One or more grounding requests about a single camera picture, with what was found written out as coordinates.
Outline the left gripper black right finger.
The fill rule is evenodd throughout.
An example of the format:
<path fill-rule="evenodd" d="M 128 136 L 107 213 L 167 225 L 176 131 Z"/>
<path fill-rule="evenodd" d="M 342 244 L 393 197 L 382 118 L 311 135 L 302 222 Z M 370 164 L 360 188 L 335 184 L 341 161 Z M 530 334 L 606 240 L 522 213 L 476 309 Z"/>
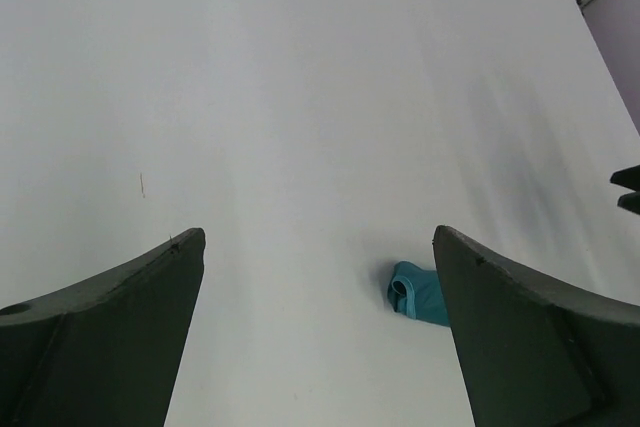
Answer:
<path fill-rule="evenodd" d="M 449 226 L 437 227 L 433 250 L 476 425 L 638 425 L 638 306 Z"/>

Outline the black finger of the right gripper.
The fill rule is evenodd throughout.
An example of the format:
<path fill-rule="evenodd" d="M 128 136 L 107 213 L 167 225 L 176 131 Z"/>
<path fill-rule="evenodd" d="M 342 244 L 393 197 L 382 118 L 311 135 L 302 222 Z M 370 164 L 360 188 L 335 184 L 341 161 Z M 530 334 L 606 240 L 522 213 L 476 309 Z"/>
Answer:
<path fill-rule="evenodd" d="M 628 193 L 619 197 L 617 206 L 635 215 L 640 215 L 640 166 L 636 165 L 614 172 L 610 183 L 628 190 Z"/>

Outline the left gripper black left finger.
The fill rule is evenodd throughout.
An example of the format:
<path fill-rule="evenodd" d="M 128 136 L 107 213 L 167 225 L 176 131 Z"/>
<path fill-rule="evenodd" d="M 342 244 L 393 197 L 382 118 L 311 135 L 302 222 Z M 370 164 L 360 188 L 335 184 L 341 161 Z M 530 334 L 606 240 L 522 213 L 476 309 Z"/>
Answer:
<path fill-rule="evenodd" d="M 191 228 L 1 311 L 4 426 L 162 426 L 204 274 Z"/>

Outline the teal cloth napkin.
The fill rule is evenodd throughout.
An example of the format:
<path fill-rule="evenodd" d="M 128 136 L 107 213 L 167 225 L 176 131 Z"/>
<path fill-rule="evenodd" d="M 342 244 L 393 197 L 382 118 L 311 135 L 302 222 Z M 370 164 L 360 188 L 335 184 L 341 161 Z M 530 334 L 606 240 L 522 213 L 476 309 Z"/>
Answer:
<path fill-rule="evenodd" d="M 408 262 L 396 263 L 387 287 L 387 300 L 396 313 L 442 327 L 450 320 L 436 270 Z"/>

